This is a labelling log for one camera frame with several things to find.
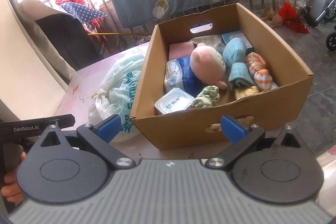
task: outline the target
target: white plastic container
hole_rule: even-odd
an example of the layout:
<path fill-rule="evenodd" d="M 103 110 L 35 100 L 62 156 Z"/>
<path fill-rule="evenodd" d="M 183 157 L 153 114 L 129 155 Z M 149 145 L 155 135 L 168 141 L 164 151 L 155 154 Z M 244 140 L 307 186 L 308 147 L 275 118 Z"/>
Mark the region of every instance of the white plastic container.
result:
<path fill-rule="evenodd" d="M 193 100 L 194 97 L 187 92 L 173 88 L 156 101 L 154 106 L 158 114 L 167 114 L 188 109 Z"/>

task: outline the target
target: pink plush toy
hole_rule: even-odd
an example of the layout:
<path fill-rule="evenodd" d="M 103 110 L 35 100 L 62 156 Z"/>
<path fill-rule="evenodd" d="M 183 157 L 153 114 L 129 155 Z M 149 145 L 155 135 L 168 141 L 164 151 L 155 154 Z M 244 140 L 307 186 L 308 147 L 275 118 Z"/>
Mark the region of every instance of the pink plush toy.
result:
<path fill-rule="evenodd" d="M 223 82 L 225 63 L 220 53 L 213 47 L 199 43 L 190 56 L 190 67 L 195 76 L 204 84 L 216 85 L 220 89 L 227 89 Z"/>

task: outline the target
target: gray floor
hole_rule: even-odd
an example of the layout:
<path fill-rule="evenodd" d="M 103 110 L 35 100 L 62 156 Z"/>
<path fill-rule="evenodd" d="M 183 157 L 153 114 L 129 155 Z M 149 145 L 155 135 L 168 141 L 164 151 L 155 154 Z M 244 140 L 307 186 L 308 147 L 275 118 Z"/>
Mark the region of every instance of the gray floor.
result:
<path fill-rule="evenodd" d="M 330 52 L 325 43 L 334 25 L 336 19 L 322 22 L 310 28 L 310 34 L 295 33 L 285 26 L 274 29 L 315 74 L 300 115 L 289 124 L 316 155 L 336 143 L 336 51 Z"/>

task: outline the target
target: gray ribbed surface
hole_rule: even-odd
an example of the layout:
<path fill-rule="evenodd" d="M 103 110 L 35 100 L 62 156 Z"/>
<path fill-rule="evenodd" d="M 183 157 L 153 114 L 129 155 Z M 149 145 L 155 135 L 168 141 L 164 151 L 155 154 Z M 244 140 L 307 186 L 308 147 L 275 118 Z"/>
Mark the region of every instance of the gray ribbed surface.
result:
<path fill-rule="evenodd" d="M 143 160 L 116 172 L 90 199 L 58 207 L 28 201 L 10 217 L 14 224 L 327 224 L 331 219 L 314 202 L 272 206 L 248 198 L 225 172 L 199 160 Z"/>

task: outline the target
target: navy fabric with white stars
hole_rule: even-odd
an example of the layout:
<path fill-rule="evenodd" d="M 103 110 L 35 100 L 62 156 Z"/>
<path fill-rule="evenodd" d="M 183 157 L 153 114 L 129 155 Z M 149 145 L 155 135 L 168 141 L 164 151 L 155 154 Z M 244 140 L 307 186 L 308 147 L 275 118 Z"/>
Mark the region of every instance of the navy fabric with white stars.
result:
<path fill-rule="evenodd" d="M 106 14 L 103 12 L 75 2 L 66 2 L 60 6 L 69 14 L 77 18 L 82 24 L 90 22 L 95 18 L 106 16 Z"/>

